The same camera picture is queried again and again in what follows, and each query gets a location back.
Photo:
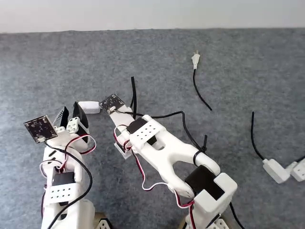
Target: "black cable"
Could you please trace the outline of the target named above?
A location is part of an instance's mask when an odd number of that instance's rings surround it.
[[[234,207],[233,207],[232,202],[230,202],[230,209],[231,209],[231,211],[232,211],[232,213],[233,213],[233,216],[234,216],[234,219],[236,220],[236,222],[238,223],[238,225],[241,227],[241,229],[244,229],[243,225],[241,224],[241,222],[239,221],[239,219],[238,219],[238,217],[237,217],[237,215],[236,215],[236,213],[235,213],[235,210],[234,210]]]
[[[300,157],[299,159],[296,160],[297,163],[299,163],[300,161],[302,161],[303,159],[305,159],[305,155]]]
[[[123,113],[123,114],[128,114],[128,115],[133,115],[134,113],[133,112],[121,112],[121,111],[116,111],[118,113]],[[167,118],[167,117],[170,117],[170,116],[174,116],[174,115],[178,115],[178,114],[182,114],[182,124],[183,124],[183,128],[187,134],[187,136],[189,137],[190,141],[195,145],[195,147],[205,153],[205,150],[203,147],[200,147],[200,145],[196,142],[196,140],[193,138],[193,136],[191,135],[191,133],[189,132],[189,130],[187,129],[187,126],[186,126],[186,120],[185,120],[185,113],[183,111],[177,111],[177,112],[173,112],[173,113],[170,113],[170,114],[166,114],[166,115],[161,115],[161,116],[151,116],[152,118],[154,119],[158,119],[158,118]],[[141,113],[136,113],[137,116],[144,116],[143,114]]]
[[[132,108],[132,105],[133,105],[133,96],[132,96],[132,101],[131,101],[131,103],[130,103],[130,108]]]
[[[53,221],[51,222],[51,224],[49,225],[48,229],[51,229],[52,226],[54,225],[54,223],[57,221],[57,219],[61,216],[61,214],[68,208],[70,207],[71,205],[75,204],[77,201],[79,201],[80,199],[84,198],[88,192],[90,191],[91,187],[92,187],[92,183],[93,183],[93,179],[92,179],[92,175],[91,175],[91,172],[89,171],[89,169],[83,164],[83,162],[81,162],[76,156],[74,156],[73,154],[63,150],[63,149],[58,149],[58,148],[54,148],[52,146],[50,146],[49,144],[47,144],[46,142],[44,142],[46,144],[47,147],[51,148],[51,149],[54,149],[54,150],[57,150],[57,151],[60,151],[62,152],[63,154],[66,154],[70,157],[72,157],[74,160],[76,160],[80,165],[81,167],[83,167],[83,169],[87,172],[88,176],[89,176],[89,186],[87,188],[87,190],[82,194],[80,195],[79,197],[77,197],[74,201],[70,202],[68,205],[66,205],[53,219]]]
[[[197,92],[197,95],[199,96],[200,100],[210,109],[210,111],[212,111],[210,105],[202,98],[197,86],[196,86],[196,80],[195,80],[195,76],[196,76],[196,69],[194,69],[194,72],[193,72],[193,84],[194,84],[194,88]]]
[[[132,103],[133,103],[132,117],[133,117],[133,119],[135,119],[136,115],[137,115],[137,91],[135,89],[134,77],[132,77]]]
[[[252,111],[252,119],[251,119],[251,142],[254,148],[254,151],[256,152],[256,154],[262,159],[265,160],[265,158],[263,157],[263,155],[261,155],[261,153],[257,150],[256,145],[254,143],[254,138],[253,138],[253,126],[254,126],[254,111]]]
[[[44,203],[44,196],[46,195],[46,191],[44,191],[42,198],[41,198],[41,209],[40,209],[40,214],[41,218],[43,218],[43,203]]]

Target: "white robot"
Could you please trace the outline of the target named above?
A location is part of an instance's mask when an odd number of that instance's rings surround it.
[[[140,114],[141,117],[135,119],[136,115],[132,109],[115,94],[102,101],[100,106],[109,114],[116,126],[113,133],[115,147],[125,159],[131,155],[135,157],[143,176],[142,188],[150,191],[155,185],[167,185],[176,195],[177,205],[180,208],[189,208],[183,228],[229,228],[221,219],[221,214],[231,203],[237,184],[226,173],[221,173],[218,164],[204,153],[204,149],[182,142],[148,115]],[[145,173],[137,154],[159,172],[164,182],[144,188]],[[185,181],[173,170],[173,164],[177,161],[197,166]],[[182,205],[179,196],[192,200]]]
[[[64,107],[53,124],[42,116],[25,124],[36,143],[45,142],[42,175],[47,179],[41,203],[41,229],[110,229],[111,224],[93,204],[83,199],[92,186],[92,176],[82,155],[88,150],[90,139],[88,120],[78,103],[72,118]],[[90,184],[84,187],[85,172]]]
[[[182,228],[229,228],[221,214],[230,204],[237,184],[203,153],[205,145],[198,150],[180,141],[148,115],[135,120],[131,108],[114,94],[100,105],[116,126],[115,147],[125,159],[131,155],[135,157],[143,175],[143,189],[150,191],[158,184],[166,185],[175,194],[177,205],[189,209]],[[41,205],[41,229],[110,229],[108,219],[97,214],[93,204],[83,199],[91,188],[92,176],[82,155],[96,148],[89,134],[87,117],[78,103],[74,104],[70,120],[68,116],[68,110],[63,108],[53,124],[47,116],[25,123],[34,140],[46,144],[40,165],[41,173],[47,179]],[[90,139],[94,144],[88,150]],[[159,172],[164,182],[144,188],[145,173],[137,154]],[[182,181],[173,170],[177,161],[195,164],[197,169]],[[90,180],[86,190],[85,172]],[[180,196],[192,200],[181,204]]]

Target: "wire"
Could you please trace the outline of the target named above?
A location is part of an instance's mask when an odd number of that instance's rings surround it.
[[[40,210],[41,218],[43,218],[43,212],[44,212],[43,203],[44,203],[44,196],[45,195],[46,195],[46,191],[44,190],[44,193],[43,193],[42,198],[41,198],[41,210]]]
[[[256,154],[262,159],[265,160],[265,158],[263,157],[263,155],[261,155],[261,153],[257,150],[256,145],[254,143],[254,138],[253,138],[253,126],[254,126],[254,111],[252,111],[252,119],[251,119],[251,142],[254,148],[254,151],[256,152]]]
[[[128,114],[128,115],[133,115],[134,113],[133,112],[121,112],[121,111],[118,111],[116,110],[116,112],[118,113],[123,113],[123,114]],[[166,115],[161,115],[161,116],[152,116],[152,118],[154,119],[158,119],[158,118],[167,118],[167,117],[170,117],[170,116],[174,116],[174,115],[178,115],[178,114],[182,114],[182,124],[183,124],[183,128],[187,134],[187,136],[189,137],[190,141],[194,144],[194,146],[202,151],[203,153],[206,154],[205,150],[203,147],[200,147],[200,145],[195,141],[195,139],[193,138],[193,136],[191,135],[190,131],[188,130],[187,126],[186,126],[186,120],[185,120],[185,113],[183,111],[177,111],[177,112],[173,112],[173,113],[170,113],[170,114],[166,114]],[[141,113],[136,113],[137,116],[144,116],[143,114]]]
[[[41,172],[41,174],[42,174],[42,176],[43,176],[44,178],[47,178],[47,175],[46,175],[46,173],[44,172],[44,169],[43,169],[43,164],[46,163],[46,162],[49,162],[49,163],[58,162],[58,163],[60,163],[60,164],[61,164],[60,166],[56,166],[56,168],[57,168],[58,170],[60,170],[60,169],[61,169],[61,166],[63,165],[63,163],[62,163],[61,161],[55,160],[55,159],[50,159],[50,160],[42,161],[42,162],[40,163],[40,165],[39,165],[39,170],[40,170],[40,172]]]
[[[167,187],[169,187],[169,185],[168,185],[167,183],[158,182],[158,183],[153,184],[153,185],[150,186],[149,188],[145,188],[145,187],[144,187],[144,183],[145,183],[145,173],[144,173],[144,170],[143,170],[143,168],[142,168],[142,166],[141,166],[141,163],[140,163],[140,161],[139,161],[137,155],[136,155],[133,151],[132,151],[132,154],[133,154],[133,156],[134,156],[134,158],[135,158],[135,161],[136,161],[136,164],[137,164],[137,166],[138,166],[138,169],[139,169],[139,171],[140,171],[141,174],[142,174],[142,179],[143,179],[143,181],[142,181],[142,189],[143,189],[144,191],[149,192],[149,191],[153,190],[157,185],[166,185]],[[175,196],[176,196],[176,204],[177,204],[177,206],[178,206],[179,208],[181,208],[181,209],[189,208],[189,207],[194,203],[194,200],[191,200],[190,202],[188,202],[188,203],[186,203],[186,204],[181,204],[181,202],[180,202],[180,197],[179,197],[179,195],[178,195],[178,193],[177,193],[176,190],[174,190],[174,194],[175,194]]]
[[[194,84],[194,88],[197,92],[197,95],[199,96],[200,100],[210,109],[210,111],[212,111],[212,108],[210,107],[210,105],[202,98],[197,86],[196,86],[196,80],[195,80],[195,76],[196,76],[196,69],[194,69],[193,72],[193,84]]]
[[[131,80],[132,80],[132,103],[133,103],[133,114],[132,114],[132,117],[133,117],[133,119],[135,119],[136,118],[136,114],[137,114],[137,91],[135,89],[134,77],[132,77]]]
[[[190,205],[190,207],[189,207],[189,213],[190,213],[192,227],[193,227],[193,229],[196,229],[195,220],[194,220],[194,216],[193,216],[193,204]]]
[[[123,149],[124,149],[125,152],[126,152],[126,151],[130,150],[130,149],[132,148],[132,146],[127,146],[127,144],[130,142],[129,140],[126,140],[123,144],[119,141],[118,136],[116,135],[116,130],[117,130],[118,127],[120,127],[120,126],[125,126],[125,127],[127,127],[127,126],[124,125],[124,124],[121,124],[121,125],[116,126],[115,129],[114,129],[114,131],[113,131],[113,137],[114,137],[115,141],[116,141],[120,146],[122,146]]]
[[[84,137],[90,137],[94,141],[94,146],[85,152],[80,152],[80,154],[85,155],[85,154],[89,154],[89,153],[93,152],[96,149],[96,141],[90,134],[81,135],[81,136],[78,136],[78,137],[72,139],[71,141],[69,141],[65,147],[65,151],[67,151],[70,144],[72,144],[73,142],[76,142],[77,140],[82,139]],[[65,161],[63,162],[62,166],[60,167],[60,170],[65,168],[67,161],[68,161],[68,157],[67,157],[67,155],[65,155]]]
[[[252,119],[251,119],[251,142],[253,145],[253,148],[255,150],[255,152],[257,153],[257,155],[264,160],[265,158],[263,157],[263,155],[261,155],[261,153],[257,150],[256,145],[254,143],[254,138],[253,138],[253,127],[254,127],[254,111],[252,111]],[[305,159],[305,155],[300,157],[299,159],[295,160],[295,162],[299,163],[300,161],[302,161],[303,159]]]
[[[239,219],[238,219],[238,217],[237,217],[237,215],[236,215],[236,213],[235,213],[235,210],[234,210],[234,207],[233,207],[232,202],[230,202],[230,209],[231,209],[232,214],[233,214],[233,216],[234,216],[234,219],[236,220],[236,222],[238,223],[238,225],[241,227],[241,229],[244,229],[243,225],[241,224],[241,222],[239,221]]]
[[[89,176],[89,186],[87,188],[87,190],[82,194],[80,195],[79,197],[77,197],[74,201],[70,202],[68,205],[66,205],[53,219],[53,221],[51,222],[51,224],[49,225],[48,229],[51,229],[52,226],[54,225],[54,223],[57,221],[57,219],[61,216],[61,214],[68,208],[70,207],[71,205],[75,204],[77,201],[79,201],[80,199],[84,198],[88,192],[90,191],[91,187],[92,187],[92,183],[93,183],[93,179],[92,179],[92,174],[91,172],[89,171],[89,169],[84,165],[83,162],[81,162],[76,156],[74,156],[73,154],[67,152],[66,150],[63,150],[63,149],[59,149],[59,148],[55,148],[55,147],[52,147],[50,146],[48,143],[44,142],[46,144],[47,147],[51,148],[51,149],[54,149],[54,150],[57,150],[59,152],[62,152],[64,153],[65,155],[68,155],[70,157],[72,157],[74,160],[76,160],[82,167],[83,169],[87,172],[88,176]]]
[[[300,161],[302,161],[303,159],[305,159],[305,155],[300,157],[299,159],[296,160],[297,163],[299,163]]]

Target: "white adapter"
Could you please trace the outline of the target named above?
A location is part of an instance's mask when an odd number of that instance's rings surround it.
[[[291,175],[299,182],[305,180],[305,158],[292,169]]]
[[[101,107],[98,101],[80,101],[78,105],[84,110],[85,114],[98,114]]]
[[[290,177],[289,168],[283,168],[277,161],[274,159],[265,159],[263,160],[263,168],[266,172],[278,183],[281,184],[285,182]]]

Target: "red and white wire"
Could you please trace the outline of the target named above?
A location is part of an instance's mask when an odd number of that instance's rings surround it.
[[[150,186],[149,188],[145,188],[145,187],[144,187],[144,183],[145,183],[145,173],[144,173],[144,170],[143,170],[143,168],[142,168],[142,166],[141,166],[141,163],[140,163],[140,161],[139,161],[137,155],[136,155],[133,151],[132,151],[132,154],[133,154],[133,156],[134,156],[134,158],[135,158],[135,161],[136,161],[136,163],[137,163],[137,166],[138,166],[138,168],[139,168],[139,171],[140,171],[141,174],[142,174],[142,178],[143,178],[142,189],[143,189],[144,191],[149,192],[149,191],[153,190],[153,188],[156,187],[157,185],[166,185],[167,187],[169,187],[169,184],[167,184],[167,183],[158,182],[158,183],[153,184],[153,185]],[[187,203],[187,204],[181,204],[181,202],[180,202],[180,197],[179,197],[177,191],[174,190],[174,194],[175,194],[175,196],[176,196],[176,203],[177,203],[177,206],[178,206],[179,208],[181,208],[181,209],[189,208],[191,205],[193,205],[193,203],[194,203],[193,200],[192,200],[191,202]]]
[[[114,137],[115,141],[116,141],[118,144],[120,144],[120,145],[123,147],[123,149],[124,149],[125,151],[131,150],[132,146],[127,146],[127,144],[128,144],[130,141],[129,141],[129,140],[126,140],[126,141],[122,144],[122,143],[119,141],[118,136],[116,135],[116,130],[117,130],[118,127],[120,127],[120,126],[125,126],[125,127],[127,128],[127,126],[124,125],[124,124],[116,126],[115,129],[114,129],[114,131],[113,131],[113,137]]]
[[[68,147],[69,147],[70,144],[72,144],[73,142],[75,142],[75,141],[77,141],[77,140],[80,140],[80,139],[82,139],[82,138],[84,138],[84,137],[90,137],[90,138],[94,141],[94,146],[93,146],[91,149],[89,149],[89,150],[87,150],[87,151],[85,151],[85,152],[80,152],[80,154],[81,154],[81,155],[85,155],[85,154],[89,154],[89,153],[91,153],[92,151],[94,151],[95,148],[96,148],[96,141],[95,141],[95,139],[94,139],[90,134],[81,135],[81,136],[75,137],[74,139],[72,139],[71,141],[69,141],[69,142],[67,143],[66,147],[65,147],[65,151],[67,151],[67,149],[68,149]],[[65,155],[65,161],[63,162],[63,164],[62,164],[62,166],[60,167],[60,169],[63,169],[63,168],[65,167],[67,161],[68,161],[68,156]]]
[[[60,170],[60,169],[61,169],[61,166],[63,165],[63,163],[62,163],[61,161],[55,160],[55,159],[45,160],[45,161],[41,162],[40,165],[39,165],[39,170],[40,170],[40,172],[41,172],[41,174],[42,174],[42,176],[43,176],[44,178],[47,178],[47,175],[46,175],[46,173],[45,173],[44,170],[43,170],[43,164],[46,163],[46,162],[56,162],[56,163],[60,163],[59,166],[56,166],[56,168],[57,168],[58,170]]]
[[[193,229],[196,229],[195,220],[194,220],[194,216],[193,216],[193,204],[194,203],[192,203],[189,207],[189,213],[190,213],[192,227],[193,227]]]

